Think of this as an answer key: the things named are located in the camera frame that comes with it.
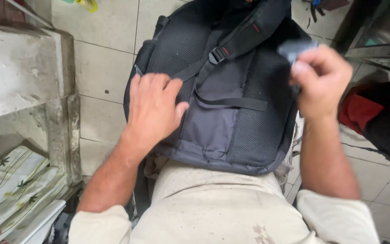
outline backpack shoulder strap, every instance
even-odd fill
[[[209,53],[210,62],[218,64],[251,51],[275,32],[290,7],[290,0],[260,0],[254,11]]]

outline left hand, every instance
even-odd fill
[[[175,105],[182,85],[181,79],[171,80],[166,74],[136,74],[130,84],[129,119],[122,137],[151,149],[175,131],[189,107],[187,102]]]

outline forearm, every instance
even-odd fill
[[[340,143],[336,119],[305,123],[300,157],[305,189],[331,197],[360,199],[358,182]]]
[[[132,195],[138,165],[151,149],[124,131],[120,142],[91,177],[77,211],[100,213],[114,205],[126,205]]]

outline shirt sleeve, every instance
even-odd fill
[[[132,232],[132,222],[121,205],[102,213],[79,211],[70,224],[69,244],[127,244]]]
[[[297,194],[297,209],[322,241],[338,244],[380,243],[371,211],[362,201],[301,190]]]

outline strap adjuster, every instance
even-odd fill
[[[222,47],[215,47],[210,53],[209,53],[209,61],[212,64],[218,64],[222,60],[226,59],[228,57],[228,52],[224,52],[222,50]]]

